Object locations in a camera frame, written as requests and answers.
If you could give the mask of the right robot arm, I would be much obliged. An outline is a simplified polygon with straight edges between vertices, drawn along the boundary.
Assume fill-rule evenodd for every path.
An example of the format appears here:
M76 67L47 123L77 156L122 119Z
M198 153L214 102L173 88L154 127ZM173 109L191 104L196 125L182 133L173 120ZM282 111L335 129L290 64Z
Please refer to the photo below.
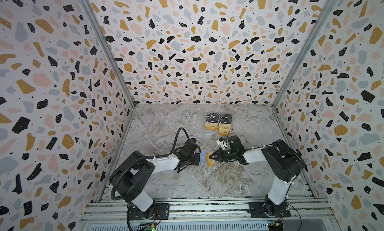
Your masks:
M238 136L217 140L218 150L208 159L220 163L237 162L241 165L267 163L274 174L272 187L263 202L250 202L252 218L290 217L288 192L295 179L307 167L301 155L283 140L246 150Z

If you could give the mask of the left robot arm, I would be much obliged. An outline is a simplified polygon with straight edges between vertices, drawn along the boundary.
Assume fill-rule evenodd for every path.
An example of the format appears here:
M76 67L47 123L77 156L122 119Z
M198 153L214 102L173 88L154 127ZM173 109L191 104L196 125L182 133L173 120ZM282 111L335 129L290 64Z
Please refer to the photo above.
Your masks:
M151 175L168 170L180 173L188 166L198 166L200 156L196 139L188 139L184 146L167 155L145 156L135 151L111 174L111 199L124 200L135 207L139 216L149 219L157 205L144 191Z

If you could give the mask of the tan leather card holder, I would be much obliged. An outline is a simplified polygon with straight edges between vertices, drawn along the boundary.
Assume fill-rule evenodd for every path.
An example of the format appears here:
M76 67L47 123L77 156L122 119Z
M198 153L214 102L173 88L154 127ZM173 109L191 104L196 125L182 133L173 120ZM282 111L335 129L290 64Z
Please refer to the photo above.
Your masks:
M206 167L217 168L218 162L209 158L209 156L212 155L213 153L214 153L213 151L208 152L208 151L201 150L199 164Z

